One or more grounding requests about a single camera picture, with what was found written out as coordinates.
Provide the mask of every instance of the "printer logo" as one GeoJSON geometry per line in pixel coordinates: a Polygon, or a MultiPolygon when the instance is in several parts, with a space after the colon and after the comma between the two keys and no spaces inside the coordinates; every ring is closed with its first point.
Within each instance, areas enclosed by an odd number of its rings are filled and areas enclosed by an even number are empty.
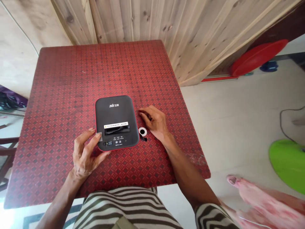
{"type": "Polygon", "coordinates": [[[118,104],[110,104],[109,107],[118,107],[119,105],[118,104]]]}

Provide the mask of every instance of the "foot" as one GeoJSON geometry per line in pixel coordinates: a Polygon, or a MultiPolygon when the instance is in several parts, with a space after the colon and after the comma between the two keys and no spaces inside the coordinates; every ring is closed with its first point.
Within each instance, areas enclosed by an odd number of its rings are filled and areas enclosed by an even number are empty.
{"type": "Polygon", "coordinates": [[[227,176],[227,181],[233,185],[234,187],[238,188],[239,187],[239,182],[240,182],[240,178],[233,176],[233,175],[228,175],[227,176]]]}

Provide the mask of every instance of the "diamond pattern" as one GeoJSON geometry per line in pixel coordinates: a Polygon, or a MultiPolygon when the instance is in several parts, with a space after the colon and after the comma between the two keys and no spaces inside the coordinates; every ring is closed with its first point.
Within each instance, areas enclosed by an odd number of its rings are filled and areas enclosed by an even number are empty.
{"type": "MultiPolygon", "coordinates": [[[[5,208],[51,202],[73,167],[73,140],[95,126],[98,98],[129,95],[137,111],[155,105],[204,178],[210,171],[162,41],[42,48],[5,208]]],[[[145,126],[137,115],[139,127],[145,126]]],[[[164,147],[148,142],[116,150],[89,176],[77,197],[119,186],[175,183],[164,147]]],[[[100,154],[95,149],[93,154],[100,154]]]]}

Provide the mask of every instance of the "right hand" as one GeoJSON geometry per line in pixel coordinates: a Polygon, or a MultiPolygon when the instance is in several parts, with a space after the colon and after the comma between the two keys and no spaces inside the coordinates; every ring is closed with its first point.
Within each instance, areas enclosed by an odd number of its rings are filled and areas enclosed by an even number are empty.
{"type": "Polygon", "coordinates": [[[72,169],[72,174],[74,178],[77,178],[78,180],[84,181],[111,153],[111,151],[106,151],[102,152],[97,157],[91,156],[94,147],[101,138],[101,134],[96,134],[86,146],[85,143],[95,134],[95,132],[95,129],[90,128],[74,140],[74,168],[72,169]]]}
{"type": "Polygon", "coordinates": [[[140,108],[139,112],[150,132],[164,144],[171,136],[166,126],[165,114],[153,105],[140,108]]]}

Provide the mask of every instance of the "striped fabric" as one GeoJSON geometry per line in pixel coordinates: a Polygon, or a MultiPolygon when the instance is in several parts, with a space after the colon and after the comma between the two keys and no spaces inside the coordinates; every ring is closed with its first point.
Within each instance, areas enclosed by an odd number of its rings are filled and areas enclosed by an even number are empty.
{"type": "MultiPolygon", "coordinates": [[[[226,212],[213,204],[204,204],[198,208],[196,224],[197,228],[237,228],[226,212]]],[[[109,192],[91,193],[84,202],[73,228],[182,227],[166,210],[155,188],[123,187],[109,192]]]]}

